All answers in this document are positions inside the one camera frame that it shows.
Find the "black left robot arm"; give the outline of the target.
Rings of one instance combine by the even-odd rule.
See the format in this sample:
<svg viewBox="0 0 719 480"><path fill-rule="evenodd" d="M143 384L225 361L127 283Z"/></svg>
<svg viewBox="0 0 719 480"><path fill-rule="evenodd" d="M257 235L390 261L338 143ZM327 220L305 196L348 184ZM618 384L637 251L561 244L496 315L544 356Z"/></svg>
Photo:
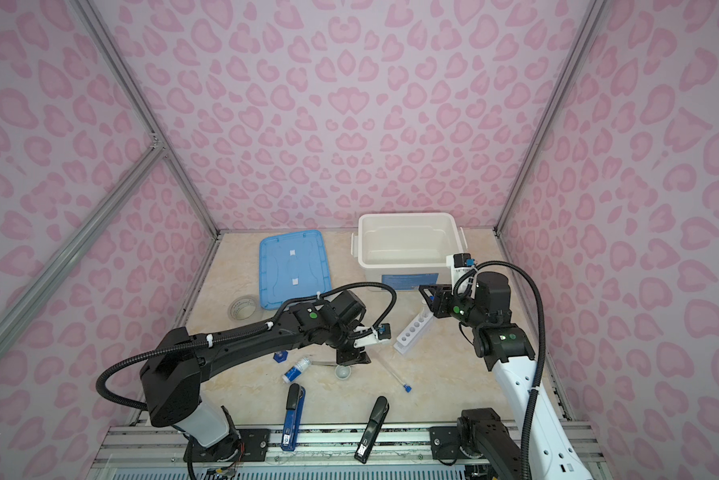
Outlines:
<svg viewBox="0 0 719 480"><path fill-rule="evenodd" d="M225 409L205 398L202 384L243 363L268 354L311 345L327 345L343 360L365 353L352 335L359 331L367 307L351 291L332 300L296 303L270 320L211 334L171 330L148 359L140 376L147 412L155 427L173 427L212 448L234 438Z"/></svg>

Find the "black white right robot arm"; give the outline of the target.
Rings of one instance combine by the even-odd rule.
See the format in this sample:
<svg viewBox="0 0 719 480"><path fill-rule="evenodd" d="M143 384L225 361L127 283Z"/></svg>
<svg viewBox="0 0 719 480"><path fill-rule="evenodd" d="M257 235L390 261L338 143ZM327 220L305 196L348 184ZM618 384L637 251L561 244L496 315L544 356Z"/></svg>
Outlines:
<svg viewBox="0 0 719 480"><path fill-rule="evenodd" d="M447 284L422 285L419 293L437 318L451 317L473 332L473 350L507 398L521 439L495 411L465 410L457 420L461 449L489 462L493 479L591 479L543 388L541 352L511 321L511 286L497 272L477 274L471 292Z"/></svg>

